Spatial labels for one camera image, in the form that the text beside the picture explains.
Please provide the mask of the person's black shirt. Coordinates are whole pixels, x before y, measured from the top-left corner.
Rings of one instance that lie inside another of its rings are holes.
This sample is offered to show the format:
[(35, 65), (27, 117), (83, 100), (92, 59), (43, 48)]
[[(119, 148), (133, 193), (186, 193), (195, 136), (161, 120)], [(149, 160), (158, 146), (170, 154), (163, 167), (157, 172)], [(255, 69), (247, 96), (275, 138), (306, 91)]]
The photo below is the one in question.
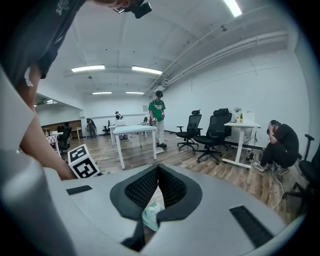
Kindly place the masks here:
[(77, 12), (86, 0), (39, 0), (0, 47), (0, 64), (14, 87), (36, 64), (45, 79)]

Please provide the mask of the white card box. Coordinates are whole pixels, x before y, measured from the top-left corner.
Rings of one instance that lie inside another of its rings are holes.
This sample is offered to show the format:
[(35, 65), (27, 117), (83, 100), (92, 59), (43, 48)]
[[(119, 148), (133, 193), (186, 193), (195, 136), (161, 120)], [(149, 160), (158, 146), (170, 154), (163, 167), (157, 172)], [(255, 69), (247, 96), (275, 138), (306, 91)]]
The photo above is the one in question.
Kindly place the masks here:
[(242, 113), (242, 120), (244, 124), (254, 124), (255, 123), (255, 113), (252, 111), (244, 111)]

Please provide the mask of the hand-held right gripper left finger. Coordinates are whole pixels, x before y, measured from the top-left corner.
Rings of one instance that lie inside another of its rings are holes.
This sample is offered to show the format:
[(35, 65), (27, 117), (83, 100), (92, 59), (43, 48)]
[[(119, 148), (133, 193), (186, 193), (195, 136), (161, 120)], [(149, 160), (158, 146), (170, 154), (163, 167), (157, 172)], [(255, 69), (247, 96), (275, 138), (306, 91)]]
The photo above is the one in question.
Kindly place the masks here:
[(66, 256), (160, 256), (154, 238), (144, 244), (143, 208), (125, 193), (130, 184), (144, 185), (155, 166), (98, 177), (61, 181), (49, 168), (44, 173), (52, 203), (66, 233)]

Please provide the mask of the checkered cloth table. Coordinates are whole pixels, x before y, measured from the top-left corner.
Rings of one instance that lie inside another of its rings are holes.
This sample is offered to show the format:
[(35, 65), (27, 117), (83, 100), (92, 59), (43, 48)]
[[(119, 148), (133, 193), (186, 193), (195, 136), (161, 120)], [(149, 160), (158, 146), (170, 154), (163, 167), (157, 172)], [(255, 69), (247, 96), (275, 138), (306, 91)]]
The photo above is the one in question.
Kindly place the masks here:
[(46, 139), (48, 140), (50, 145), (55, 145), (55, 151), (61, 157), (60, 148), (58, 144), (58, 135), (57, 134), (48, 135), (46, 136)]

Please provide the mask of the light blue table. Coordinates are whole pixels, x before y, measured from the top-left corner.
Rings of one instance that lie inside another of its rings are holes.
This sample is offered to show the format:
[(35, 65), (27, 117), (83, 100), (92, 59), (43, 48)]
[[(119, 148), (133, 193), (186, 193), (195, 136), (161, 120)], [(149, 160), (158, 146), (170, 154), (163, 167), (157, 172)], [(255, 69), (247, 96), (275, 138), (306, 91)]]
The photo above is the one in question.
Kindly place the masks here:
[(125, 167), (125, 163), (124, 163), (124, 159), (123, 159), (123, 155), (122, 155), (122, 149), (121, 149), (121, 143), (120, 143), (119, 136), (142, 133), (142, 132), (151, 132), (151, 134), (152, 134), (153, 159), (157, 160), (157, 154), (156, 154), (156, 129), (157, 129), (156, 127), (148, 126), (148, 125), (129, 125), (129, 126), (126, 126), (126, 127), (117, 127), (114, 130), (113, 134), (115, 135), (115, 141), (116, 141), (119, 161), (120, 161), (121, 168), (123, 170), (126, 167)]

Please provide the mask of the white long desk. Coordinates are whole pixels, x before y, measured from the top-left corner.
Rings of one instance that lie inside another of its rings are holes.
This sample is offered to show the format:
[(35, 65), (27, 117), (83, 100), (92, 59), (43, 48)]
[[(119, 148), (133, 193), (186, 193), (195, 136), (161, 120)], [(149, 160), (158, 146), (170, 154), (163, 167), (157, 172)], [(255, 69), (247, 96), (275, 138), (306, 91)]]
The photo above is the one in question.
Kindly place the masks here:
[(128, 126), (129, 126), (129, 124), (109, 126), (112, 146), (114, 146), (114, 145), (116, 144), (116, 142), (115, 142), (116, 139), (115, 139), (115, 136), (114, 136), (114, 130), (115, 130), (116, 128), (122, 128), (122, 127), (128, 127)]

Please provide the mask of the white standing desk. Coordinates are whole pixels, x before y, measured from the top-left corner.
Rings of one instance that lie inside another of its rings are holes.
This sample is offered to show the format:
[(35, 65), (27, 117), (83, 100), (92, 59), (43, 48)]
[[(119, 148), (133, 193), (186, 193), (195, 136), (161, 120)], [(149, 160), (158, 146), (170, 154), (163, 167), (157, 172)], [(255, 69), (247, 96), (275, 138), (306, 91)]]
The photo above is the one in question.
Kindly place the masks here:
[(244, 145), (244, 137), (245, 137), (245, 130), (246, 129), (253, 129), (253, 128), (261, 128), (260, 124), (257, 123), (234, 123), (234, 122), (228, 122), (226, 124), (224, 124), (224, 126), (228, 126), (228, 127), (232, 127), (232, 128), (237, 128), (239, 129), (239, 141), (238, 141), (238, 145), (237, 145), (237, 152), (236, 152), (236, 157), (235, 160), (230, 160), (227, 158), (222, 158), (221, 160), (225, 163), (229, 163), (238, 167), (242, 167), (245, 168), (247, 170), (251, 169), (251, 165), (250, 164), (245, 164), (245, 163), (241, 163), (240, 162), (240, 156), (241, 156), (241, 152), (242, 152), (242, 148)]

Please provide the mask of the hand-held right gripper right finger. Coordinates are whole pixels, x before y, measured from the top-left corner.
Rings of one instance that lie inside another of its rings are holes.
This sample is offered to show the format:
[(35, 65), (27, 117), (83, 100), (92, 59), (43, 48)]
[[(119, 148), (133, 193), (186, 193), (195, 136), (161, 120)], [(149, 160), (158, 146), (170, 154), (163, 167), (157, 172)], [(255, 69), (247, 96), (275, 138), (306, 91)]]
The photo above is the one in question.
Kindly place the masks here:
[(230, 209), (246, 207), (276, 236), (286, 224), (271, 208), (229, 181), (169, 164), (196, 181), (202, 200), (184, 220), (166, 221), (143, 248), (145, 256), (239, 256), (254, 250)]

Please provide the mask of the person's left forearm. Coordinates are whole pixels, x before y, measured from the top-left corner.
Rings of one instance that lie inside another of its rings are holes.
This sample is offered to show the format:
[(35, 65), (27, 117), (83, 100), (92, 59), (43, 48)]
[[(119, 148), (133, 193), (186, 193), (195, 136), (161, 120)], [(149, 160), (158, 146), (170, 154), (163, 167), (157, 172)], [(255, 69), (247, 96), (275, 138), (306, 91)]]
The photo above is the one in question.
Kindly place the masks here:
[(55, 170), (61, 180), (77, 178), (68, 164), (51, 147), (36, 117), (28, 126), (20, 148), (25, 154), (35, 158), (43, 167)]

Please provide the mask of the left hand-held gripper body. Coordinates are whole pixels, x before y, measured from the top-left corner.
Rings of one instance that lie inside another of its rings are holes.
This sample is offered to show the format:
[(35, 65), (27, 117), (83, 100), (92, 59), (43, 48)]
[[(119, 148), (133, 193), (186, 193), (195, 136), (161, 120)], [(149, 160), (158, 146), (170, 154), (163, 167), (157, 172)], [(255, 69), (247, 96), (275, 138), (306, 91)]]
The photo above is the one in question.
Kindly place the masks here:
[(68, 165), (78, 179), (101, 176), (96, 162), (91, 157), (85, 144), (67, 152)]

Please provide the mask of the white ceiling pipes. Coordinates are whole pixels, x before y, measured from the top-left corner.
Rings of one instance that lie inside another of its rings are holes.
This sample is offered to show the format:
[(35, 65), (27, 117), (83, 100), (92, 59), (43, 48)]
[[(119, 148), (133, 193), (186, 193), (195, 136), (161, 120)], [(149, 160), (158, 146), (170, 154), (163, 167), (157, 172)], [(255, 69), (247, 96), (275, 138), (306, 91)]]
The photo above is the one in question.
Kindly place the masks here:
[(210, 65), (218, 60), (221, 60), (230, 55), (236, 54), (238, 52), (251, 49), (254, 47), (277, 43), (277, 42), (285, 42), (288, 39), (287, 31), (276, 31), (271, 33), (266, 33), (262, 35), (258, 35), (255, 37), (251, 37), (249, 39), (245, 39), (241, 42), (237, 42), (233, 45), (220, 49), (208, 56), (201, 58), (200, 60), (194, 62), (190, 66), (184, 68), (182, 71), (177, 72), (172, 78), (168, 79), (166, 76), (161, 81), (156, 79), (149, 87), (149, 90), (155, 92), (159, 87), (169, 87), (171, 84), (175, 83), (179, 79), (190, 75), (191, 73), (198, 71), (204, 68), (207, 65)]

